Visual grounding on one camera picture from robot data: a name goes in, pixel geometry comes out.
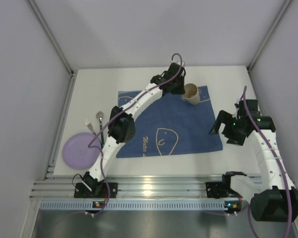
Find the beige paper cup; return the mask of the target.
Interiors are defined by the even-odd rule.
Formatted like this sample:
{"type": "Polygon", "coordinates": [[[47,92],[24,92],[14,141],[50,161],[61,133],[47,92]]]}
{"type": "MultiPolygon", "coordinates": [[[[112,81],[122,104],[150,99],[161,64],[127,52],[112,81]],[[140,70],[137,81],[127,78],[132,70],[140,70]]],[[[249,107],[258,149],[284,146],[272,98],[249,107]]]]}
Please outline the beige paper cup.
{"type": "Polygon", "coordinates": [[[188,83],[184,86],[185,93],[182,98],[191,105],[197,105],[200,102],[200,94],[198,87],[193,83],[188,83]]]}

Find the blue fish placemat cloth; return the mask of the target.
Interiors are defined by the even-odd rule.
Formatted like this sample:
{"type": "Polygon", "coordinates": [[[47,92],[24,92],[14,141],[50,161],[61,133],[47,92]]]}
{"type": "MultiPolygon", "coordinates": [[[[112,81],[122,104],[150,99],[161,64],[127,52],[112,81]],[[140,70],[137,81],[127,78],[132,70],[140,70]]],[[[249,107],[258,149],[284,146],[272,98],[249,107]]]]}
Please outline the blue fish placemat cloth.
{"type": "Polygon", "coordinates": [[[136,119],[136,134],[117,158],[170,156],[221,151],[220,136],[210,135],[215,115],[207,86],[198,88],[201,100],[191,105],[180,95],[167,94],[136,119]]]}

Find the spoon with teal handle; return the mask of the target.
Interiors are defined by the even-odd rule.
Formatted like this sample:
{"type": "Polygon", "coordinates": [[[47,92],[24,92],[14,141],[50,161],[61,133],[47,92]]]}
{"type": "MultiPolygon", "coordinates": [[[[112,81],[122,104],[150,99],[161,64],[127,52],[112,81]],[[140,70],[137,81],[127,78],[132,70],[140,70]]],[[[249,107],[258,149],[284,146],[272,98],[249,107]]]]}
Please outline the spoon with teal handle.
{"type": "MultiPolygon", "coordinates": [[[[103,117],[104,117],[104,113],[102,111],[98,111],[96,113],[96,119],[99,122],[99,129],[100,130],[103,129],[103,126],[102,126],[102,119],[103,119],[103,117]]],[[[100,138],[101,138],[101,146],[103,147],[104,144],[105,144],[103,132],[101,132],[100,138]]]]}

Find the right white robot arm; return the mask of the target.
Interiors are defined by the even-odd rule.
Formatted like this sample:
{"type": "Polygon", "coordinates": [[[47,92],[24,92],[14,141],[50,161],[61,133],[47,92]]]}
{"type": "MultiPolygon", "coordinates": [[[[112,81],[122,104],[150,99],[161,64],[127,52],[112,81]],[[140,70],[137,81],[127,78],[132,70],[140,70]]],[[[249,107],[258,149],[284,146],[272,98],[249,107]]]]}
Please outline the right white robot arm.
{"type": "Polygon", "coordinates": [[[222,134],[228,144],[242,146],[248,140],[260,169],[261,185],[244,172],[226,172],[219,188],[208,192],[208,197],[238,194],[249,203],[255,221],[294,222],[298,216],[298,189],[284,167],[272,118],[261,115],[257,100],[241,100],[235,108],[234,114],[221,110],[209,134],[217,134],[223,124],[222,134]]]}

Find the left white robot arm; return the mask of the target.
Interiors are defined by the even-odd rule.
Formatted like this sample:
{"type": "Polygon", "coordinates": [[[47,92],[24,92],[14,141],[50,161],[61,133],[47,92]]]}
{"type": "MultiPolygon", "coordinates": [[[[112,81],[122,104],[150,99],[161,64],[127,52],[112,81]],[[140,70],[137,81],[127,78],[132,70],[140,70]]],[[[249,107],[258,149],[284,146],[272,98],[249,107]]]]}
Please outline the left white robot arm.
{"type": "Polygon", "coordinates": [[[106,180],[105,174],[112,159],[119,150],[136,134],[135,122],[137,118],[155,101],[166,94],[184,94],[184,77],[186,71],[183,62],[172,62],[168,70],[155,75],[147,87],[135,98],[121,107],[112,108],[110,120],[103,127],[108,129],[107,140],[102,148],[94,143],[100,132],[88,144],[88,148],[99,150],[100,154],[92,167],[84,174],[81,181],[91,194],[98,194],[102,181],[106,180]]]}

